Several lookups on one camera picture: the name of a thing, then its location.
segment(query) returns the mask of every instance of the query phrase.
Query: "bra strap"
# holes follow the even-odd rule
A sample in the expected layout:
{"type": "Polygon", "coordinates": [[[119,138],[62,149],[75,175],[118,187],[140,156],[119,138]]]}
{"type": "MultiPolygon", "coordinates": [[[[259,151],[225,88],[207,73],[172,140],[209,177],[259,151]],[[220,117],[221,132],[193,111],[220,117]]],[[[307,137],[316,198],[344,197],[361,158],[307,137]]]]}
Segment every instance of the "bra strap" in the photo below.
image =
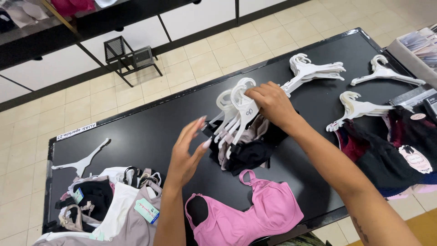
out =
{"type": "Polygon", "coordinates": [[[245,169],[245,170],[241,171],[241,173],[240,173],[240,181],[245,185],[249,185],[249,186],[253,185],[252,180],[254,178],[256,178],[255,173],[250,169],[245,169]],[[243,180],[243,176],[246,174],[246,172],[249,172],[249,176],[250,176],[249,182],[244,182],[244,180],[243,180]]]}
{"type": "Polygon", "coordinates": [[[196,228],[193,224],[193,220],[191,219],[191,216],[188,214],[187,211],[187,204],[188,202],[193,199],[196,196],[196,194],[192,194],[191,197],[187,200],[187,202],[185,203],[185,215],[187,216],[188,222],[190,223],[191,229],[194,230],[194,228],[196,228]]]}

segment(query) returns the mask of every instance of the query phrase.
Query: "tile floor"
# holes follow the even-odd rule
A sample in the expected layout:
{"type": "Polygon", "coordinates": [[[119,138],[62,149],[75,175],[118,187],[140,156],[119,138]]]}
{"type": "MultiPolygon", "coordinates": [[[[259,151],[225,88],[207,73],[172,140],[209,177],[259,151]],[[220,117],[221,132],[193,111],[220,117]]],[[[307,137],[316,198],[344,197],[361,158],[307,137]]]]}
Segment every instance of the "tile floor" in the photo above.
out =
{"type": "MultiPolygon", "coordinates": [[[[380,46],[437,22],[434,0],[312,0],[159,55],[149,67],[83,82],[0,112],[0,246],[41,234],[48,140],[224,74],[361,27],[380,46]]],[[[437,192],[390,201],[404,219],[437,207],[437,192]]],[[[349,218],[315,231],[334,246],[358,240],[349,218]]]]}

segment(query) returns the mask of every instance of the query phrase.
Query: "pink bra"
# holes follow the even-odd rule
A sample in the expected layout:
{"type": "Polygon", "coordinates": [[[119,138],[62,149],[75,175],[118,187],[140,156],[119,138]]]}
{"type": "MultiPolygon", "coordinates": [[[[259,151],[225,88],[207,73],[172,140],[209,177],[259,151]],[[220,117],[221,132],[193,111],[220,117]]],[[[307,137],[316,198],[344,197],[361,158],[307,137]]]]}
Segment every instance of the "pink bra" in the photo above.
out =
{"type": "Polygon", "coordinates": [[[196,194],[188,199],[185,214],[199,246],[247,246],[257,238],[288,232],[302,220],[303,213],[287,183],[257,179],[248,169],[240,173],[240,181],[252,186],[253,191],[253,206],[245,212],[197,194],[208,204],[208,217],[195,227],[187,212],[187,203],[196,194]],[[250,175],[249,182],[243,181],[246,172],[250,175]]]}

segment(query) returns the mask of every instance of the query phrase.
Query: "label sticker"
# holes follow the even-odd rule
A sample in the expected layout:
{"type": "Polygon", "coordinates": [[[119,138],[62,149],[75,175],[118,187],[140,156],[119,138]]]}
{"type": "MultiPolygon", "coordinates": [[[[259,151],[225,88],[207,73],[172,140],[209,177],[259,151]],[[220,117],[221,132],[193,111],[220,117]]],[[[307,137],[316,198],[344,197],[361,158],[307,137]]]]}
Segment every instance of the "label sticker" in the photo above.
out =
{"type": "Polygon", "coordinates": [[[407,160],[408,164],[419,171],[420,173],[431,173],[433,171],[433,167],[431,166],[428,159],[420,152],[418,152],[415,148],[402,145],[399,148],[399,153],[407,160]]]}
{"type": "Polygon", "coordinates": [[[82,193],[82,191],[80,190],[80,188],[78,188],[78,189],[76,190],[76,192],[73,193],[73,199],[74,199],[74,201],[76,202],[76,204],[79,204],[79,202],[83,199],[83,193],[82,193]]]}
{"type": "Polygon", "coordinates": [[[425,118],[426,116],[427,116],[426,114],[413,114],[413,115],[410,117],[410,119],[418,120],[418,119],[423,119],[423,118],[425,118]]]}
{"type": "Polygon", "coordinates": [[[76,130],[72,130],[72,131],[66,132],[64,134],[61,134],[61,135],[56,137],[56,141],[59,141],[59,140],[64,139],[64,138],[68,138],[68,137],[74,136],[74,135],[76,135],[78,133],[84,132],[84,131],[89,130],[89,129],[92,129],[92,128],[96,127],[96,125],[97,125],[96,122],[94,122],[94,123],[89,124],[87,126],[79,127],[76,130]]]}
{"type": "Polygon", "coordinates": [[[159,210],[157,210],[145,198],[137,200],[134,209],[137,210],[150,224],[153,224],[160,215],[159,210]]]}

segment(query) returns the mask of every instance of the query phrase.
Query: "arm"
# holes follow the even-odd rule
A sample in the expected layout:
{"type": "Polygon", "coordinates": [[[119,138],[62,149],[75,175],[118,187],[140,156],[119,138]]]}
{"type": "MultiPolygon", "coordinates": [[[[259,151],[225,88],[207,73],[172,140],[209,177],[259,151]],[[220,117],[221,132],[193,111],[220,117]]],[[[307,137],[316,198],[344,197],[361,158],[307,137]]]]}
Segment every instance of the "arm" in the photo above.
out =
{"type": "Polygon", "coordinates": [[[296,113],[277,84],[270,81],[245,94],[261,107],[263,116],[296,140],[320,175],[340,195],[364,245],[421,245],[363,172],[296,113]]]}
{"type": "Polygon", "coordinates": [[[206,116],[201,117],[184,127],[173,147],[153,246],[186,245],[182,187],[193,177],[197,164],[211,144],[208,140],[199,145],[193,156],[188,153],[191,140],[197,136],[196,131],[203,127],[205,119],[206,116]]]}

